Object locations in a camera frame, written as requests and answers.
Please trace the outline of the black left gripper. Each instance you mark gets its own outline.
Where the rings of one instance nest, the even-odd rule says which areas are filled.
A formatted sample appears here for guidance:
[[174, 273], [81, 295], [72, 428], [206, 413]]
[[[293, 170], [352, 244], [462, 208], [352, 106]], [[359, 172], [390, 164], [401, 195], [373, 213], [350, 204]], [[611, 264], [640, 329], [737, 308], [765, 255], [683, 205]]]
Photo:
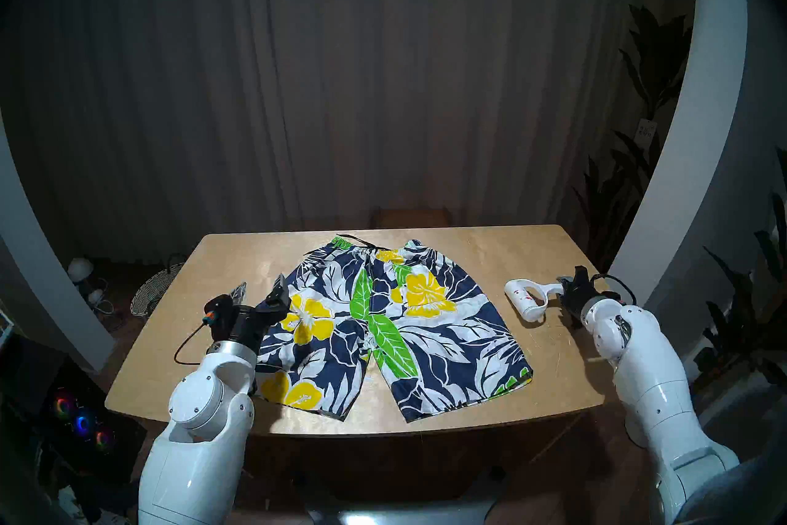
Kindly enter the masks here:
[[247, 282], [236, 286], [229, 295], [219, 295], [205, 304], [204, 325], [213, 342], [231, 341], [258, 352], [270, 327], [285, 320], [291, 298], [285, 275], [274, 280], [271, 292], [255, 307], [246, 305]]

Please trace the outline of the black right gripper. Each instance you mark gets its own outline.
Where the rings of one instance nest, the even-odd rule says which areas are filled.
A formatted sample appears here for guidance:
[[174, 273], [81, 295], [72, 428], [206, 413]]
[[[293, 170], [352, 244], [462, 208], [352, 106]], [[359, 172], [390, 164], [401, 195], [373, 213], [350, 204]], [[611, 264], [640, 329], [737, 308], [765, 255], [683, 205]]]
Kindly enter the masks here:
[[588, 303], [596, 302], [603, 297], [603, 294], [595, 288], [596, 280], [603, 277], [602, 273], [589, 276], [585, 266], [575, 266], [573, 277], [560, 276], [556, 279], [563, 287], [563, 294], [559, 295], [559, 302], [569, 315], [572, 327], [583, 327], [582, 311]]

